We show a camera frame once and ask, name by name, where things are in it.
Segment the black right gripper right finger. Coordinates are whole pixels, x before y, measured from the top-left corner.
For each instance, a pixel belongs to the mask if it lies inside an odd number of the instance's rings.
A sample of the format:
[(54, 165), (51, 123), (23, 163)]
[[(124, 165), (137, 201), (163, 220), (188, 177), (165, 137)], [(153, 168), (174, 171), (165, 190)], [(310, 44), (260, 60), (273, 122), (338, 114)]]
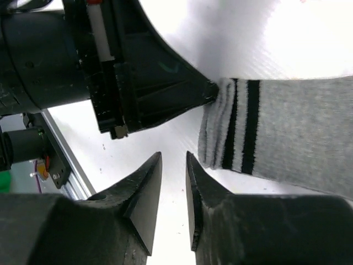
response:
[(197, 264), (351, 264), (352, 207), (329, 195), (234, 194), (186, 154)]

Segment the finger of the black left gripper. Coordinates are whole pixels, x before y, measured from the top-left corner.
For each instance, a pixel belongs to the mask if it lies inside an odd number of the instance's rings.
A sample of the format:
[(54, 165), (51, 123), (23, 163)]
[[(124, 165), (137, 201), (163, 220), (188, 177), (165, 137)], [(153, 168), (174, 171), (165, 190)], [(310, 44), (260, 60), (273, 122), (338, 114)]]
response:
[(122, 55), (114, 70), (128, 132), (159, 126), (216, 99), (217, 84), (161, 38), (139, 1), (112, 6)]

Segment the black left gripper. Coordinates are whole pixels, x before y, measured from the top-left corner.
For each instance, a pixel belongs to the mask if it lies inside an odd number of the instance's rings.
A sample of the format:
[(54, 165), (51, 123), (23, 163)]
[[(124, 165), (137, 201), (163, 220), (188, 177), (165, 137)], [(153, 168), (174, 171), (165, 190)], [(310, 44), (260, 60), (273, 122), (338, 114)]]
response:
[(89, 99), (99, 130), (127, 136), (102, 1), (1, 2), (1, 116)]

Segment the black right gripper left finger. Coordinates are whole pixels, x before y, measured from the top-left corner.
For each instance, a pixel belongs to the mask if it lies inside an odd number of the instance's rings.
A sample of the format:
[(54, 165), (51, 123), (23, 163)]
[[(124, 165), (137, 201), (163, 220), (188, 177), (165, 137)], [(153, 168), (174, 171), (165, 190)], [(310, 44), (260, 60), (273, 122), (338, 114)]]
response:
[(146, 264), (152, 254), (162, 154), (111, 187), (74, 201), (1, 195), (2, 264)]

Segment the grey striped sock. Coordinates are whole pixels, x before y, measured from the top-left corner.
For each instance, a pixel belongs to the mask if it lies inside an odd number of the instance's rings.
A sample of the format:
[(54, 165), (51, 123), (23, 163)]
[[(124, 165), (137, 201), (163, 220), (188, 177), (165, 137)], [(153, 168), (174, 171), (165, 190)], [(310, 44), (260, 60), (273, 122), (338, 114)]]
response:
[(200, 128), (204, 167), (352, 199), (352, 77), (223, 78), (219, 88)]

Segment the aluminium frame rail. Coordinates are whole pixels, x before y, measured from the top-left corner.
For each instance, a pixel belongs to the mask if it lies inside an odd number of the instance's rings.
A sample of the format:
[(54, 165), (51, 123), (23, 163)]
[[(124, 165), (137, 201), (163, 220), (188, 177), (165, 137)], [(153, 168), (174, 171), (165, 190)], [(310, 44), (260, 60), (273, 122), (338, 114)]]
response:
[(67, 177), (67, 181), (60, 188), (60, 192), (74, 200), (88, 199), (91, 195), (95, 194), (95, 189), (91, 185), (87, 175), (84, 173), (83, 168), (73, 154), (73, 151), (69, 147), (63, 134), (60, 132), (60, 129), (50, 112), (48, 110), (44, 110), (42, 117), (46, 125), (49, 127), (50, 132), (61, 150), (65, 161), (70, 167), (70, 173)]

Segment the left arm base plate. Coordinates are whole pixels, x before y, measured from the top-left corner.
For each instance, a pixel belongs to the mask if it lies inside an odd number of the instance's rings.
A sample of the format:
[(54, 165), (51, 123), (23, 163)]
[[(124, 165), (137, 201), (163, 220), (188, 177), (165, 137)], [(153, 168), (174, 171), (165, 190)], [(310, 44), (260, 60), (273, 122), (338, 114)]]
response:
[(42, 155), (35, 162), (35, 172), (42, 181), (50, 179), (57, 189), (62, 188), (70, 176), (71, 166), (43, 113), (24, 113), (23, 122), (27, 129), (36, 129), (42, 139)]

